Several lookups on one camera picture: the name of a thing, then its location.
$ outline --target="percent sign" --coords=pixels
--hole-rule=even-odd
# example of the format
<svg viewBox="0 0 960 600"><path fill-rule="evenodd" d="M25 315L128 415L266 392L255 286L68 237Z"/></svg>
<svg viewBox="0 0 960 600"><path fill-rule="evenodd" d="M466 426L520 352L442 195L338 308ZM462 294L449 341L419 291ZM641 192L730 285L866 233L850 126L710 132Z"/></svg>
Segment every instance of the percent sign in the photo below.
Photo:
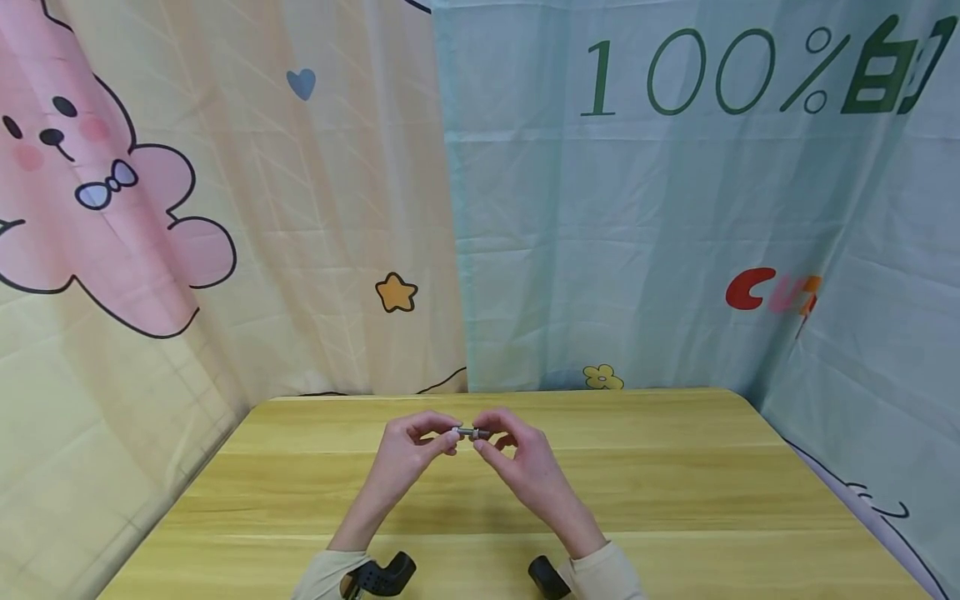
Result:
<svg viewBox="0 0 960 600"><path fill-rule="evenodd" d="M827 34L826 39L824 39L823 44L821 44L819 47L814 48L813 38L820 33ZM828 27L818 27L817 29L810 32L810 35L806 37L806 51L809 52L810 54L819 54L824 50L826 50L827 46L830 46L830 42L832 40L833 40L833 33L830 31ZM794 92L790 94L790 97L786 99L786 102L780 105L780 112L784 112L788 108L790 108L791 105L793 105L793 103L797 101L797 98L800 98L800 95L803 94L806 91L806 89L810 87L810 85L813 84L814 81L816 81L818 77L820 77L820 74L823 73L825 70L827 70L827 67L830 66L830 63L836 60L838 56L840 56L840 53L843 52L843 49L846 48L847 44L849 43L850 43L850 34L847 34L843 39L840 40L840 43L836 45L836 48L834 48L827 55L827 57L820 64L817 65L817 68L813 69L813 72L810 73L806 79L804 79L804 82L800 84L800 87L795 89ZM816 102L814 102L811 105L810 101L816 97L820 98L819 105ZM804 111L807 112L808 114L816 114L820 112L826 105L827 105L827 93L822 89L818 89L813 93L811 93L809 96L807 96L806 100L804 100Z"/></svg>

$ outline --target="fabric backdrop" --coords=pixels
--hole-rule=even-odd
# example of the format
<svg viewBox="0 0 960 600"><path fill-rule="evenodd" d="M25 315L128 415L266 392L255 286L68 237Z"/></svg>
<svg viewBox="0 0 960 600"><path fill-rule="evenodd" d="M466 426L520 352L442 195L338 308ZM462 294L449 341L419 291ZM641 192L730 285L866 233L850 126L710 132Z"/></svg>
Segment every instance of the fabric backdrop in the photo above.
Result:
<svg viewBox="0 0 960 600"><path fill-rule="evenodd" d="M430 27L0 0L0 597L92 596L257 402L464 387Z"/></svg>
<svg viewBox="0 0 960 600"><path fill-rule="evenodd" d="M736 390L960 596L960 4L431 8L470 389Z"/></svg>

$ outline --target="wooden table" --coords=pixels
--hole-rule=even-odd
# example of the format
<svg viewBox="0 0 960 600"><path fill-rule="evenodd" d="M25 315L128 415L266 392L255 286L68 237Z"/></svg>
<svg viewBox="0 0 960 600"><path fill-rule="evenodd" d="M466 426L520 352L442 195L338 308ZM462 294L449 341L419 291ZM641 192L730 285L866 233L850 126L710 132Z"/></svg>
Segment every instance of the wooden table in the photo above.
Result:
<svg viewBox="0 0 960 600"><path fill-rule="evenodd" d="M723 390L278 398L244 420L102 598L289 598L363 483L386 420L506 405L546 431L653 600L926 598L741 397ZM409 553L401 598L534 600L563 548L461 444L371 553Z"/></svg>

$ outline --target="yellow flower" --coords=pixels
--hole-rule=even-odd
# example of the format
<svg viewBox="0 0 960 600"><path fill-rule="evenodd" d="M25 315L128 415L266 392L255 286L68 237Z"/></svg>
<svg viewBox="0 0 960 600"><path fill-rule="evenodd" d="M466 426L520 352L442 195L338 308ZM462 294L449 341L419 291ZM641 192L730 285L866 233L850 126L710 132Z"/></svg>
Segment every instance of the yellow flower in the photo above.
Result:
<svg viewBox="0 0 960 600"><path fill-rule="evenodd" d="M594 390L622 390L623 379L613 374L613 367L600 365L599 367L584 367L587 376L587 387Z"/></svg>

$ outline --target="metal cylinder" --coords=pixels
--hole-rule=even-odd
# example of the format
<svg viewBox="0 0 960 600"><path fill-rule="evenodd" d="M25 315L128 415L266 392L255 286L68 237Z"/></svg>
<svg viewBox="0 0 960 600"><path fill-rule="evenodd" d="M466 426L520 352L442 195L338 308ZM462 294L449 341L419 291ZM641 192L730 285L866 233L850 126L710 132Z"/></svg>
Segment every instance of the metal cylinder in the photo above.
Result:
<svg viewBox="0 0 960 600"><path fill-rule="evenodd" d="M457 433L471 440L489 440L491 433L475 427L456 427Z"/></svg>

